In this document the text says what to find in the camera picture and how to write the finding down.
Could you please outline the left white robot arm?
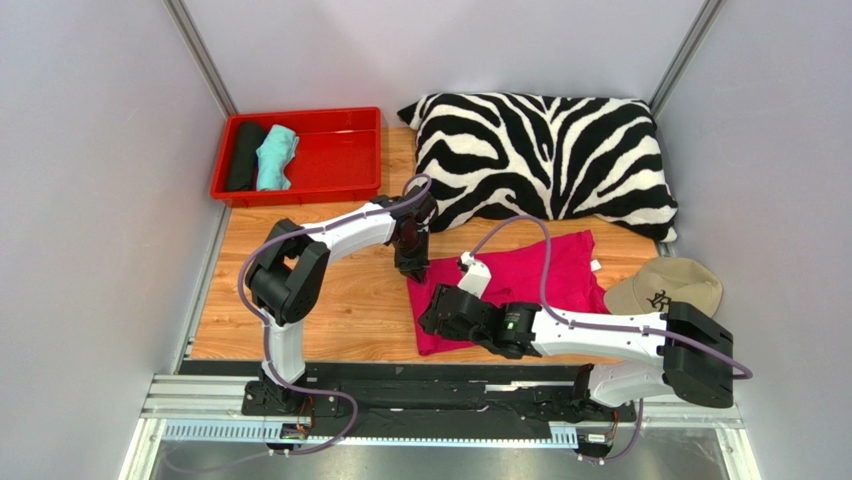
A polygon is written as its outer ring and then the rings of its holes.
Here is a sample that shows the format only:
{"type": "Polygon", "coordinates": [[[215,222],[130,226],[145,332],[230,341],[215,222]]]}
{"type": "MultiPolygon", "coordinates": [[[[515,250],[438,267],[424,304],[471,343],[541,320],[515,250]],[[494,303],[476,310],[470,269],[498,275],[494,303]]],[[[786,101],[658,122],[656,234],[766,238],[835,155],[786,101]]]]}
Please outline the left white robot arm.
{"type": "Polygon", "coordinates": [[[334,262],[375,245],[392,246],[397,271],[423,283],[429,268],[429,224],[437,212],[430,178],[414,176],[399,196],[381,195],[331,220],[277,222],[244,261],[238,295],[263,328],[261,381],[276,395],[314,394],[298,385],[305,373],[304,318],[313,310],[334,262]]]}

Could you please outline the magenta t shirt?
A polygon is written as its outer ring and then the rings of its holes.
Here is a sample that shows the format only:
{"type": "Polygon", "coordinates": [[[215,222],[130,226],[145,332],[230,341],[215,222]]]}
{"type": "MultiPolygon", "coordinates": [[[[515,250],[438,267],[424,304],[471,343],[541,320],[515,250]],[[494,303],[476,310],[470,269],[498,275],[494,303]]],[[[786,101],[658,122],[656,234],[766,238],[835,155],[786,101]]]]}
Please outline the magenta t shirt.
{"type": "MultiPolygon", "coordinates": [[[[592,232],[585,230],[551,239],[552,256],[547,277],[548,303],[561,310],[606,314],[604,293],[591,268],[595,247],[592,232]]],[[[491,280],[482,299],[500,306],[510,302],[540,301],[539,286],[543,271],[545,243],[539,241],[516,250],[478,254],[491,272],[491,280]]],[[[426,311],[436,287],[455,285],[462,277],[455,257],[433,260],[426,271],[426,281],[407,282],[418,354],[466,349],[469,341],[445,340],[423,332],[417,321],[426,311]]]]}

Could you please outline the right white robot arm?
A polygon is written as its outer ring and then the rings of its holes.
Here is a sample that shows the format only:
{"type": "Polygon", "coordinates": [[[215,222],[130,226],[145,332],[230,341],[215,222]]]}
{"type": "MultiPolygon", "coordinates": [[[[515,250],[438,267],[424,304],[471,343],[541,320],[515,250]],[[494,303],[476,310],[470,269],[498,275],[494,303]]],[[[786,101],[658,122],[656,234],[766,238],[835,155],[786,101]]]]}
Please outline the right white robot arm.
{"type": "Polygon", "coordinates": [[[578,313],[532,302],[496,306],[440,284],[417,322],[427,334],[469,341],[507,359],[610,358],[610,365],[585,367],[575,382],[580,399],[596,405],[665,395],[708,408],[734,403],[733,334],[689,303],[646,314],[578,313]]]}

